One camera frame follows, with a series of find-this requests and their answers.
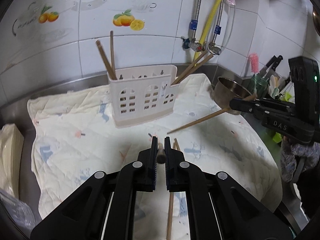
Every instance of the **screw head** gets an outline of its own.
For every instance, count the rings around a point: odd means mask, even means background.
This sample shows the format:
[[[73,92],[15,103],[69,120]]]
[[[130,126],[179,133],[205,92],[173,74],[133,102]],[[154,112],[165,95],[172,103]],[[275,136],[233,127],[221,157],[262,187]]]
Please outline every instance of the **screw head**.
[[[142,167],[142,162],[134,162],[134,163],[132,163],[132,166],[135,168],[140,168],[140,167]]]
[[[102,179],[104,177],[104,173],[102,171],[97,171],[95,174],[94,174],[94,177],[96,179]]]
[[[226,179],[228,175],[225,172],[219,172],[218,173],[218,178],[219,179]]]
[[[190,164],[187,162],[180,162],[180,167],[182,167],[182,168],[188,168],[189,166],[190,166]]]

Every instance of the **orange fruit decal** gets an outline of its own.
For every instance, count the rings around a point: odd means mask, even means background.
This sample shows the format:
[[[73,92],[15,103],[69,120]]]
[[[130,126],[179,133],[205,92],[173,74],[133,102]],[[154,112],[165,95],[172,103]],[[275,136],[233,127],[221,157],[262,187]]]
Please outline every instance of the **orange fruit decal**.
[[[122,15],[119,18],[122,26],[130,26],[130,24],[134,20],[133,16],[127,16],[127,15]]]
[[[52,12],[48,16],[48,21],[49,22],[54,22],[54,21],[56,21],[58,19],[58,17],[59,17],[59,14],[57,12]]]
[[[38,18],[38,22],[39,23],[45,23],[48,19],[48,14],[47,13],[44,13],[42,15],[40,15],[40,17]]]
[[[131,9],[126,10],[121,14],[116,14],[113,17],[113,24],[115,26],[130,26],[130,24],[134,21],[134,16],[131,14]]]
[[[41,14],[40,14],[40,17],[38,18],[38,22],[39,23],[45,23],[47,20],[49,20],[49,16],[50,14],[49,13],[46,13],[47,10],[51,9],[52,6],[47,6],[45,5],[42,10],[41,10]]]

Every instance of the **plastic bag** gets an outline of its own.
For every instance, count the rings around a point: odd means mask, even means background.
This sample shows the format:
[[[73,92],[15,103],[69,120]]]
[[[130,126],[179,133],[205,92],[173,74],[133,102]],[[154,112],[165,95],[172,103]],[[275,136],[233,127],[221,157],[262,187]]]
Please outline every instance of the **plastic bag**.
[[[36,221],[31,208],[26,203],[10,196],[3,190],[0,190],[0,201],[17,226],[32,231],[36,226]]]

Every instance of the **quilted mat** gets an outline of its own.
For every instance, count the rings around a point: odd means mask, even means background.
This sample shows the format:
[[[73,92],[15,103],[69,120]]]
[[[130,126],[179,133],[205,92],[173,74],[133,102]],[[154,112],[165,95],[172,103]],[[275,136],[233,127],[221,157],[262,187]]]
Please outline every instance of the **quilted mat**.
[[[151,137],[164,141],[168,131],[218,111],[210,81],[204,74],[186,78],[179,87],[173,113],[129,128],[116,128],[109,86],[28,101],[36,128],[32,171],[41,197],[39,213],[46,217],[96,171],[112,173],[150,148]],[[270,152],[246,120],[224,113],[171,134],[185,159],[203,171],[226,171],[246,190],[274,211],[282,199],[279,170]],[[157,189],[139,193],[135,239],[165,239],[169,192],[164,167],[158,167]],[[184,193],[174,197],[172,239],[189,239]]]

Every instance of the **braided metal hose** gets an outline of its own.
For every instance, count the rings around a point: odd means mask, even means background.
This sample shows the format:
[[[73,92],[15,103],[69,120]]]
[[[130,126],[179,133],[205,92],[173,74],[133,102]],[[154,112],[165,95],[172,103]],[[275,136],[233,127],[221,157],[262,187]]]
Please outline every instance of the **braided metal hose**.
[[[216,24],[216,26],[220,26],[221,18],[222,18],[222,12],[223,12],[223,0],[222,0],[221,3],[220,3],[219,13],[218,13],[218,19],[217,19],[217,24]],[[215,34],[213,35],[212,42],[216,42],[217,36],[218,36],[217,33],[215,33]]]
[[[196,13],[195,13],[195,17],[194,17],[194,20],[196,22],[198,22],[198,19],[199,19],[201,1],[202,0],[197,0]],[[194,39],[194,40],[196,39],[196,30],[192,30],[192,37],[191,38]]]

